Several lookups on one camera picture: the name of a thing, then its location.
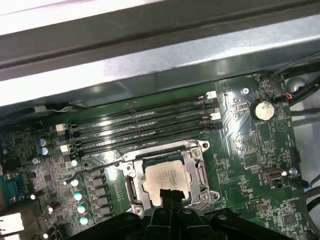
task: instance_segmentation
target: cable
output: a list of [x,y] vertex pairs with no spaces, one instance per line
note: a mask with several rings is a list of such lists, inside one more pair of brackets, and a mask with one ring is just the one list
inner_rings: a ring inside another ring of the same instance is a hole
[[290,68],[293,68],[294,66],[296,66],[296,65],[298,65],[298,64],[302,64],[303,62],[308,61],[308,60],[313,59],[313,58],[318,57],[318,56],[320,56],[320,51],[319,51],[319,52],[316,52],[316,53],[314,53],[314,54],[312,54],[312,55],[308,55],[308,56],[305,56],[305,57],[303,57],[303,58],[300,58],[300,59],[298,59],[297,61],[290,62],[290,63],[288,63],[287,65],[281,67],[279,70],[275,71],[275,72],[271,75],[271,77],[274,78],[274,77],[276,77],[277,75],[279,75],[280,73],[282,73],[283,71],[285,71],[285,70],[287,70],[287,69],[290,69]]
[[275,85],[274,81],[276,80],[276,76],[278,76],[279,74],[281,74],[283,71],[285,71],[285,70],[287,70],[287,69],[293,68],[294,66],[296,66],[296,65],[298,65],[298,64],[301,64],[301,63],[303,63],[303,62],[305,62],[305,61],[307,61],[307,60],[313,59],[313,58],[315,58],[315,57],[317,57],[317,56],[320,56],[320,52],[316,52],[316,53],[314,53],[314,54],[312,54],[312,55],[305,56],[305,57],[303,57],[303,58],[300,58],[300,59],[297,60],[297,61],[290,62],[290,63],[288,63],[287,65],[281,67],[280,69],[278,69],[277,71],[275,71],[275,72],[269,77],[269,79],[270,79],[270,85],[271,85],[274,89],[278,90],[278,92],[280,92],[281,94],[285,95],[288,100],[292,100],[294,97],[293,97],[290,93],[286,92],[285,90],[283,90],[283,89],[281,89],[280,87],[278,87],[278,86]]
[[80,174],[92,174],[98,170],[101,170],[101,169],[105,169],[105,168],[108,168],[108,167],[111,167],[113,165],[116,165],[116,164],[119,164],[119,163],[123,163],[124,160],[118,160],[118,161],[114,161],[114,162],[111,162],[111,163],[108,163],[106,165],[102,165],[102,166],[95,166],[91,169],[88,169],[88,170],[82,170],[82,171],[78,171],[76,172],[71,178],[69,178],[68,180],[64,181],[63,182],[63,185],[66,185],[66,184],[69,184],[71,183],[74,179],[76,179],[77,176],[79,176]]
[[317,198],[315,198],[311,202],[309,202],[307,204],[306,208],[308,209],[308,212],[310,212],[312,209],[314,209],[319,204],[320,204],[320,196],[318,196]]
[[62,108],[61,110],[56,110],[56,109],[50,109],[56,113],[66,113],[68,112],[70,109],[73,109],[73,106],[65,106],[64,108]]
[[298,102],[306,99],[310,95],[314,94],[320,89],[320,76],[316,77],[312,82],[308,83],[304,87],[301,87],[293,94],[295,98],[289,102],[290,107],[297,104]]
[[312,198],[316,195],[320,194],[320,186],[314,187],[309,191],[306,191],[303,195],[299,197],[299,205],[300,205],[300,213],[308,222],[311,230],[317,235],[320,236],[320,230],[318,229],[317,225],[314,223],[312,218],[309,215],[308,208],[307,208],[307,199]]
[[320,180],[320,174],[309,182],[309,187],[312,187],[319,180]]
[[320,113],[320,107],[303,109],[300,111],[291,111],[291,116],[316,115]]

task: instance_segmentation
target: black cable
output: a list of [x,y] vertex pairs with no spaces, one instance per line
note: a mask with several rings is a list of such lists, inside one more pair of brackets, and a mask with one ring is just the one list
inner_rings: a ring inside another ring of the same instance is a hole
[[291,116],[315,115],[320,113],[320,107],[303,109],[300,111],[291,111]]
[[303,195],[299,197],[299,205],[300,205],[300,213],[308,222],[311,230],[317,235],[320,236],[320,230],[318,229],[317,225],[314,223],[312,218],[309,215],[308,208],[307,208],[307,199],[312,198],[316,195],[320,194],[320,186],[314,187],[309,191],[306,191]]
[[320,180],[320,174],[318,174],[314,179],[309,182],[309,186],[312,187],[316,182]]
[[34,114],[36,110],[33,107],[25,108],[19,111],[15,111],[13,113],[10,113],[6,116],[0,117],[0,125],[10,121],[10,120],[16,120],[17,118],[29,115],[29,114]]
[[303,57],[303,58],[300,58],[300,59],[297,60],[297,61],[290,62],[290,63],[288,63],[287,65],[279,68],[277,71],[275,71],[275,72],[270,76],[270,78],[269,78],[269,79],[270,79],[270,81],[269,81],[269,82],[270,82],[270,85],[271,85],[274,89],[278,90],[280,93],[282,93],[282,94],[285,95],[287,92],[286,92],[285,90],[277,87],[277,86],[275,85],[275,83],[274,83],[274,81],[276,80],[276,76],[278,76],[279,74],[281,74],[283,71],[285,71],[285,70],[287,70],[287,69],[293,68],[293,67],[296,66],[296,65],[299,65],[299,64],[301,64],[301,63],[304,63],[305,61],[308,61],[308,60],[313,59],[313,58],[318,57],[318,56],[320,56],[320,52],[316,52],[316,53],[314,53],[314,54],[312,54],[312,55],[305,56],[305,57]]
[[320,204],[320,196],[318,196],[317,198],[315,198],[311,202],[309,202],[307,204],[306,208],[308,209],[308,212],[310,212],[312,209],[314,209],[319,204]]
[[94,172],[96,172],[98,170],[105,169],[105,168],[108,168],[108,167],[111,167],[113,165],[117,165],[117,164],[123,163],[123,162],[124,162],[124,160],[118,160],[118,161],[114,161],[114,162],[111,162],[111,163],[108,163],[108,164],[105,164],[105,165],[96,166],[96,167],[93,167],[93,168],[88,169],[88,170],[78,171],[71,178],[69,178],[68,180],[64,181],[63,184],[66,185],[66,184],[71,183],[80,174],[92,174],[92,173],[94,173]]
[[320,89],[320,76],[315,78],[312,82],[308,83],[306,86],[298,89],[293,93],[295,99],[289,102],[290,107],[306,99],[310,95],[314,94]]

